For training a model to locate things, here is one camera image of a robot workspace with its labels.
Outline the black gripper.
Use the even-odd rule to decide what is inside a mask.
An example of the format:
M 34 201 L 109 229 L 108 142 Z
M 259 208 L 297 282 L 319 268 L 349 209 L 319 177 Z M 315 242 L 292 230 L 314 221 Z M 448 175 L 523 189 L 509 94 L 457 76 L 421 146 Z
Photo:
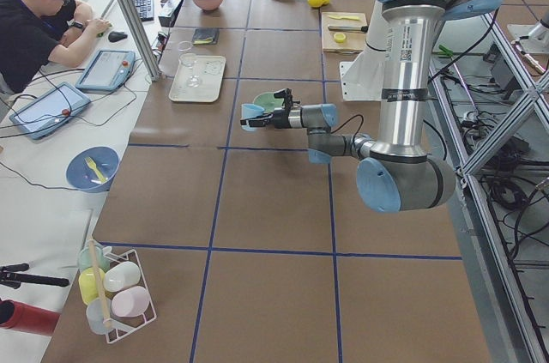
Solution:
M 284 88 L 274 92 L 275 98 L 283 98 L 284 104 L 281 108 L 275 108 L 273 112 L 255 116 L 253 119 L 241 119 L 242 128 L 262 128 L 268 123 L 277 129 L 298 129 L 302 128 L 301 106 L 298 100 L 293 99 L 290 88 Z

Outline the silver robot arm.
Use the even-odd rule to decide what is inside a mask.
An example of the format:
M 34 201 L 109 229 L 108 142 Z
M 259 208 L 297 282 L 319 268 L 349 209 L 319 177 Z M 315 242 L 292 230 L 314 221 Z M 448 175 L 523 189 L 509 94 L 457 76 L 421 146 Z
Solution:
M 289 89 L 277 93 L 281 107 L 266 112 L 244 104 L 244 130 L 273 126 L 306 129 L 309 158 L 327 164 L 336 156 L 358 159 L 356 184 L 370 209 L 382 213 L 430 209 L 455 189 L 453 169 L 421 146 L 428 68 L 438 29 L 446 22 L 483 15 L 503 0 L 377 0 L 388 24 L 377 139 L 336 135 L 334 105 L 302 106 Z

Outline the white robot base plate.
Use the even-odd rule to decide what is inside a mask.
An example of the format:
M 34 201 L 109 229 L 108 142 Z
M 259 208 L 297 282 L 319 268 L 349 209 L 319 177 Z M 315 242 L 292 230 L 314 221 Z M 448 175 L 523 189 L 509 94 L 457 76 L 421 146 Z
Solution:
M 388 23 L 383 5 L 376 1 L 365 37 L 364 50 L 352 61 L 340 63 L 342 97 L 345 101 L 382 99 Z

